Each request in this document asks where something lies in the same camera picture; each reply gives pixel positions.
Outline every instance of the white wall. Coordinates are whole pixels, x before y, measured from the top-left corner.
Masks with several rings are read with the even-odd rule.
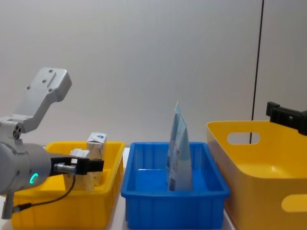
[[[268,101],[307,109],[307,1],[265,0],[255,119]]]
[[[168,141],[177,100],[190,140],[250,119],[261,0],[2,0],[0,115],[41,67],[73,85],[24,141]]]

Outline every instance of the yellow plastic bin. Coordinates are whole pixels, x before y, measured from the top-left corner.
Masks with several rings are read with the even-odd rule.
[[[50,143],[46,150],[69,154],[73,149],[86,149],[86,142]],[[71,191],[64,199],[13,214],[15,228],[103,228],[110,218],[123,174],[123,142],[106,143],[102,185],[94,191]],[[55,199],[65,193],[62,175],[49,177],[42,185],[15,193],[14,204],[37,203]]]
[[[256,132],[257,144],[233,145],[230,133]],[[231,196],[225,209],[238,230],[307,229],[307,137],[269,121],[207,124],[211,154]]]

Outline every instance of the cable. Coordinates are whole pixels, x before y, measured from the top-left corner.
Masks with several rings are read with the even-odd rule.
[[[31,208],[31,207],[35,207],[35,206],[40,206],[40,205],[48,205],[54,202],[57,202],[63,198],[65,198],[73,189],[73,187],[75,186],[76,183],[76,175],[73,175],[73,179],[72,179],[72,183],[71,183],[71,187],[67,190],[67,192],[65,194],[63,194],[62,196],[54,199],[54,200],[49,200],[49,201],[44,201],[44,202],[40,202],[40,203],[25,203],[25,204],[21,204],[21,205],[17,205],[13,208],[13,213],[15,212],[21,212],[25,209]]]

